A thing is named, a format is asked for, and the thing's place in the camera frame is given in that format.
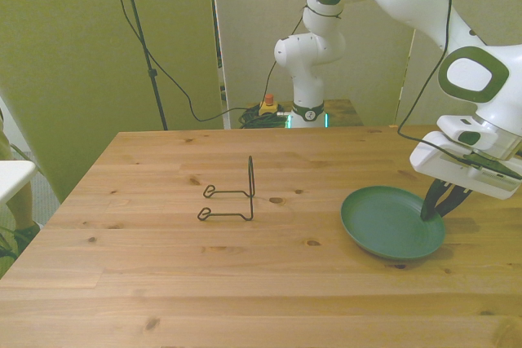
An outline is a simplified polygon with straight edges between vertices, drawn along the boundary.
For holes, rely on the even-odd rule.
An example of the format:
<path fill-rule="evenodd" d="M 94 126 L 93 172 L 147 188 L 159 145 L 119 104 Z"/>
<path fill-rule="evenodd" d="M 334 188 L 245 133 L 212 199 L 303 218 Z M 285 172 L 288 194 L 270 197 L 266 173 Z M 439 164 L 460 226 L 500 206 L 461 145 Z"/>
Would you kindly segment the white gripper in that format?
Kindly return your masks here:
<path fill-rule="evenodd" d="M 435 178 L 422 203 L 422 220 L 430 220 L 435 214 L 436 203 L 444 195 L 443 181 L 458 186 L 437 205 L 441 217 L 459 207 L 472 191 L 505 200 L 521 184 L 520 157 L 490 160 L 451 141 L 440 131 L 424 136 L 412 152 L 410 163 L 419 173 Z"/>

